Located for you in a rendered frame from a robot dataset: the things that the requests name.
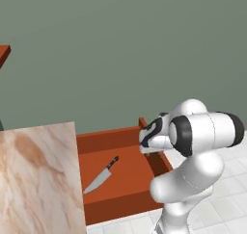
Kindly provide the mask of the orange-brown open drawer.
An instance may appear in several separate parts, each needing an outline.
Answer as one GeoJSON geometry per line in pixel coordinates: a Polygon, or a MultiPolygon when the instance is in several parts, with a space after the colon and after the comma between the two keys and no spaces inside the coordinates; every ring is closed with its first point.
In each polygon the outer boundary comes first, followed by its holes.
{"type": "Polygon", "coordinates": [[[137,126],[78,135],[81,184],[87,188],[110,166],[111,176],[96,190],[83,196],[86,224],[127,217],[160,208],[150,194],[151,180],[172,169],[162,153],[139,151],[137,126]]]}

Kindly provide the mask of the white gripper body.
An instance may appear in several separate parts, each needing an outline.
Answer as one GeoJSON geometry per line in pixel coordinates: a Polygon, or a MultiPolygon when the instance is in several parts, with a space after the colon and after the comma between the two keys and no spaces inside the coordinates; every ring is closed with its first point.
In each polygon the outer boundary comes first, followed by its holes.
{"type": "Polygon", "coordinates": [[[142,154],[162,152],[163,142],[160,140],[150,140],[150,141],[147,141],[146,143],[140,142],[139,148],[142,154]]]}

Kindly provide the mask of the black-handled kitchen knife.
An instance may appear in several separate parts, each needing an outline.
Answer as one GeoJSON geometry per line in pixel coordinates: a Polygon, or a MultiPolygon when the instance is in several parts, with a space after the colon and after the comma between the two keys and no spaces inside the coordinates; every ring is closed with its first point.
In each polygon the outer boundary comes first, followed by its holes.
{"type": "Polygon", "coordinates": [[[119,157],[116,156],[106,166],[106,168],[90,183],[90,185],[84,190],[83,194],[86,195],[99,188],[111,176],[110,168],[112,168],[112,166],[118,161],[119,161],[119,157]]]}

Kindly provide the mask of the orange-brown wall cupboard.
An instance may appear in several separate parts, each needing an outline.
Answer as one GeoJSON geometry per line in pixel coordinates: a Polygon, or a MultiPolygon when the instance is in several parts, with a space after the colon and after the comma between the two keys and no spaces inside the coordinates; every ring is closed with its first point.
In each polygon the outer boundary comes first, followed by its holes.
{"type": "Polygon", "coordinates": [[[0,68],[8,59],[12,49],[9,45],[0,45],[0,68]]]}

